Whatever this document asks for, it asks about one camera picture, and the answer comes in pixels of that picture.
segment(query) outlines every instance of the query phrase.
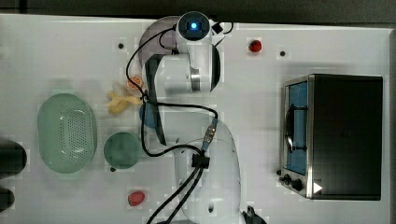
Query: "red object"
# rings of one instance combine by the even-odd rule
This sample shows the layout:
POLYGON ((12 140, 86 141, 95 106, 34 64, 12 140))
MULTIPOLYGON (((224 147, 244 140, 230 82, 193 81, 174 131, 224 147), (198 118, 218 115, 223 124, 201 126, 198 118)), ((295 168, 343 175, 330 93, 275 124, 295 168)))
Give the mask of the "red object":
POLYGON ((260 40, 253 40, 248 45, 248 49, 250 49, 250 51, 255 53, 260 52, 262 50, 262 42, 260 42, 260 40))
POLYGON ((142 191, 136 191, 128 196, 128 203, 131 206, 138 206, 145 201, 145 194, 142 191))

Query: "white table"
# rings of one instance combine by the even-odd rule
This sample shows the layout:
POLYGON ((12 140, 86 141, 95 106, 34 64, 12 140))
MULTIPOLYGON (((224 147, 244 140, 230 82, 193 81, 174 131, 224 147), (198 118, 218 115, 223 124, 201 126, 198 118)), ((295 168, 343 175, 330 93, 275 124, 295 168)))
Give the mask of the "white table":
MULTIPOLYGON (((103 156, 112 133, 138 133, 137 107, 113 117, 104 104, 112 82, 124 80, 125 64, 152 22, 0 15, 0 136, 19 142, 29 155, 22 173, 0 180, 16 195, 12 208, 0 214, 0 223, 144 223, 176 190, 171 155, 144 158, 116 173, 109 172, 103 156), (120 42, 125 49, 117 48, 120 42), (71 89, 93 108, 99 143, 87 167, 76 175, 57 175, 39 156, 36 115, 52 94, 71 89), (133 189, 148 196, 137 208, 126 201, 133 189)), ((190 100, 214 106, 233 133, 243 184, 241 208, 254 205, 271 224, 389 223, 389 30, 236 24, 220 51, 220 84, 212 94, 190 100), (257 55, 247 52, 252 38, 262 41, 257 55), (281 50, 285 57, 279 56, 281 50), (280 87, 312 73, 384 78, 381 201, 308 201, 278 183, 280 87)), ((138 72, 136 63, 133 73, 138 72)), ((160 216, 169 216, 175 206, 160 216)))

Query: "black oven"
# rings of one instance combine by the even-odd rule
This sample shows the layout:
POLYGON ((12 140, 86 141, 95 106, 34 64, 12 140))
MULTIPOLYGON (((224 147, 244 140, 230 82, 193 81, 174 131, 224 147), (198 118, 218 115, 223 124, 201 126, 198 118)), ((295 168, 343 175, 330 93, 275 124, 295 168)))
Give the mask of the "black oven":
POLYGON ((285 83, 282 185, 305 198, 380 200, 382 77, 285 83))

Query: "black cable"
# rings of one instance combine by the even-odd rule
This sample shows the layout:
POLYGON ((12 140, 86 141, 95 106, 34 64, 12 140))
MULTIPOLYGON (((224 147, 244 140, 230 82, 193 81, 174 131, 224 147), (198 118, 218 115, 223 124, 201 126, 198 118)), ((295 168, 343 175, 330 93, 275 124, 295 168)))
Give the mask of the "black cable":
POLYGON ((194 171, 190 174, 190 176, 187 178, 187 180, 173 193, 161 206, 155 210, 155 212, 151 215, 149 218, 147 224, 150 224, 151 221, 165 208, 166 205, 168 205, 184 188, 187 187, 187 185, 190 183, 190 181, 195 177, 195 175, 198 173, 198 170, 200 168, 196 167, 194 171))
POLYGON ((140 125, 140 135, 141 135, 141 138, 142 138, 142 148, 143 148, 143 150, 145 151, 145 153, 148 156, 150 156, 150 157, 160 157, 160 156, 162 156, 162 155, 164 155, 164 154, 166 154, 166 153, 168 153, 168 152, 170 152, 172 150, 175 150, 175 149, 181 148, 181 147, 186 147, 186 148, 192 149, 192 150, 198 152, 198 154, 201 154, 201 150, 198 147, 195 147, 195 146, 192 146, 192 145, 176 145, 176 146, 173 146, 173 147, 169 147, 168 149, 166 149, 166 150, 164 150, 164 151, 162 151, 160 153, 156 153, 156 154, 150 153, 148 151, 148 149, 146 148, 146 143, 145 143, 145 139, 144 139, 144 134, 145 134, 144 121, 145 121, 145 118, 146 118, 146 102, 144 100, 143 100, 143 105, 142 106, 143 106, 143 108, 142 108, 143 112, 142 112, 142 123, 140 125))
POLYGON ((194 182, 192 183, 189 191, 187 191, 186 195, 184 195, 183 199, 180 201, 180 203, 177 205, 171 216, 166 220, 166 224, 170 224, 172 219, 175 217, 177 214, 178 210, 180 210, 181 206, 187 201, 187 199, 190 197, 192 191, 195 189, 197 186, 199 180, 201 179, 202 173, 204 172, 204 168, 200 168, 198 176, 195 178, 194 182))
POLYGON ((162 34, 160 35, 160 38, 158 39, 158 43, 160 44, 160 46, 161 46, 163 49, 175 50, 175 48, 167 47, 167 46, 165 46, 165 45, 163 44, 163 42, 162 42, 163 36, 164 36, 166 33, 168 33, 168 31, 167 31, 167 32, 164 32, 164 33, 162 33, 162 34))
POLYGON ((224 34, 224 35, 227 35, 227 34, 229 34, 232 30, 233 30, 233 22, 231 22, 231 28, 230 28, 230 30, 227 31, 227 32, 224 32, 223 34, 224 34))
POLYGON ((179 105, 179 104, 169 104, 169 103, 161 103, 161 102, 156 102, 156 103, 154 103, 154 102, 151 102, 151 101, 148 101, 148 103, 149 103, 149 104, 153 104, 153 105, 165 105, 165 106, 176 106, 176 107, 186 107, 186 108, 198 108, 198 109, 203 109, 203 110, 207 110, 207 111, 212 112, 212 113, 215 115, 215 119, 218 119, 218 118, 219 118, 219 113, 218 113, 218 111, 216 111, 216 110, 214 110, 214 109, 212 109, 212 108, 203 106, 203 105, 179 105))
POLYGON ((129 66, 131 65, 131 62, 132 62, 132 60, 134 59, 134 56, 137 54, 137 52, 139 52, 139 50, 141 50, 145 45, 147 45, 147 43, 148 43, 149 41, 151 41, 152 39, 154 39, 156 36, 161 35, 162 33, 166 33, 166 32, 168 32, 168 31, 170 31, 170 30, 173 30, 173 29, 174 29, 174 28, 172 27, 172 28, 163 30, 163 31, 159 32, 158 34, 156 34, 156 35, 150 37, 150 38, 149 38, 148 40, 146 40, 141 46, 139 46, 139 48, 137 48, 137 50, 136 50, 136 51, 134 52, 134 54, 132 55, 131 59, 130 59, 130 60, 128 61, 128 63, 126 64, 125 75, 126 75, 126 77, 128 78, 128 80, 129 80, 132 84, 134 84, 134 85, 139 89, 139 91, 140 91, 140 93, 142 94, 142 96, 145 95, 145 94, 143 93, 142 88, 139 87, 139 85, 137 85, 135 82, 133 82, 133 81, 129 78, 129 71, 128 71, 128 70, 129 70, 129 66))
POLYGON ((224 39, 224 37, 223 37, 221 40, 219 40, 218 43, 215 44, 215 48, 221 43, 221 41, 222 41, 223 39, 224 39))
MULTIPOLYGON (((133 82, 133 81, 129 78, 129 71, 128 71, 128 70, 129 70, 129 66, 130 66, 132 60, 134 59, 134 56, 137 54, 137 52, 138 52, 139 50, 141 50, 144 46, 146 46, 147 43, 148 43, 149 41, 151 41, 152 39, 154 39, 156 36, 158 36, 158 35, 163 36, 166 32, 171 31, 171 30, 175 30, 175 29, 176 29, 176 26, 174 25, 172 28, 165 29, 165 30, 159 32, 158 34, 152 36, 152 37, 149 38, 147 41, 145 41, 145 42, 144 42, 141 46, 139 46, 139 48, 134 52, 134 54, 132 55, 131 59, 129 60, 129 62, 127 63, 127 66, 126 66, 126 72, 125 72, 125 74, 126 74, 128 80, 129 80, 132 84, 134 84, 134 85, 139 89, 140 93, 142 94, 142 101, 143 101, 142 109, 143 109, 143 113, 142 113, 142 123, 141 123, 141 127, 140 127, 140 134, 141 134, 141 138, 142 138, 142 148, 143 148, 143 150, 145 151, 145 153, 146 153, 147 155, 149 155, 150 157, 159 157, 159 156, 161 156, 161 155, 164 155, 165 153, 168 153, 168 152, 170 152, 170 151, 172 151, 172 150, 175 150, 175 149, 177 149, 177 148, 182 148, 182 147, 195 150, 199 155, 202 155, 202 156, 205 155, 205 153, 204 153, 202 150, 200 150, 198 147, 191 146, 191 145, 176 145, 176 146, 173 146, 173 147, 169 147, 168 149, 164 150, 163 152, 156 153, 156 154, 150 153, 150 152, 148 151, 148 149, 146 148, 145 139, 144 139, 144 121, 145 121, 145 116, 146 116, 146 101, 145 101, 145 97, 147 97, 148 95, 147 95, 146 92, 143 92, 142 88, 140 88, 135 82, 133 82)), ((207 110, 207 111, 210 111, 210 112, 214 113, 216 119, 219 118, 219 114, 218 114, 218 112, 217 112, 216 110, 211 109, 211 108, 208 108, 208 107, 205 107, 205 106, 202 106, 202 105, 177 105, 177 104, 168 104, 168 103, 155 103, 155 104, 156 104, 156 105, 165 105, 165 106, 178 106, 178 107, 189 107, 189 108, 201 108, 201 109, 204 109, 204 110, 207 110)), ((200 180, 200 178, 201 178, 201 176, 202 176, 202 174, 203 174, 203 171, 204 171, 204 168, 198 168, 198 167, 199 167, 199 166, 197 166, 197 168, 194 169, 194 172, 189 176, 188 180, 186 180, 186 182, 184 182, 184 183, 177 189, 177 191, 176 191, 174 194, 172 194, 172 196, 171 196, 168 200, 166 200, 166 201, 154 212, 154 214, 150 217, 148 223, 150 223, 150 222, 152 221, 152 219, 154 219, 155 216, 158 215, 158 213, 159 213, 169 202, 171 202, 171 201, 172 201, 172 200, 173 200, 184 188, 187 187, 187 185, 191 182, 191 180, 193 179, 193 177, 195 176, 195 174, 198 172, 198 169, 200 169, 200 171, 199 171, 199 173, 198 173, 198 176, 196 177, 196 179, 195 179, 194 182, 192 183, 192 185, 191 185, 189 191, 188 191, 188 192, 186 193, 186 195, 183 197, 182 201, 177 205, 177 209, 176 209, 176 210, 172 213, 172 215, 167 219, 166 222, 167 222, 167 223, 170 223, 170 221, 172 220, 172 218, 176 215, 176 213, 177 213, 178 210, 181 208, 181 206, 184 204, 184 202, 187 201, 187 199, 190 197, 192 191, 195 189, 196 185, 198 184, 198 182, 199 182, 199 180, 200 180)))
MULTIPOLYGON (((224 35, 227 35, 227 34, 229 34, 232 30, 233 30, 233 22, 231 22, 231 28, 230 28, 230 30, 227 31, 227 32, 224 32, 223 34, 224 34, 224 35)), ((223 41, 223 39, 224 39, 224 37, 223 37, 221 40, 219 40, 218 43, 215 44, 215 48, 221 43, 221 41, 223 41)))

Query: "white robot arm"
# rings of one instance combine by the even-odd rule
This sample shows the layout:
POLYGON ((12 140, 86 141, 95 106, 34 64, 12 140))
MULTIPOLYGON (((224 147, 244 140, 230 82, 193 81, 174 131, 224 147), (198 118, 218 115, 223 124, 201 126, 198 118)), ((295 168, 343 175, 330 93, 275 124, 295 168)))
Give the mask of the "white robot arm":
MULTIPOLYGON (((174 95, 211 92, 219 83, 219 52, 212 44, 212 25, 213 22, 202 13, 183 15, 176 26, 179 54, 154 54, 145 62, 143 77, 148 86, 149 104, 146 113, 153 120, 152 128, 163 145, 208 147, 205 155, 210 158, 209 167, 203 172, 201 184, 193 190, 191 200, 182 207, 190 221, 198 224, 262 224, 265 222, 254 214, 253 208, 249 207, 247 213, 241 213, 239 209, 239 163, 233 136, 227 126, 207 114, 160 106, 160 102, 166 103, 174 95), (207 127, 216 129, 216 134, 209 140, 207 127)), ((185 148, 173 152, 179 186, 194 170, 191 159, 194 153, 185 148)), ((182 190, 180 200, 185 194, 186 190, 182 190)))

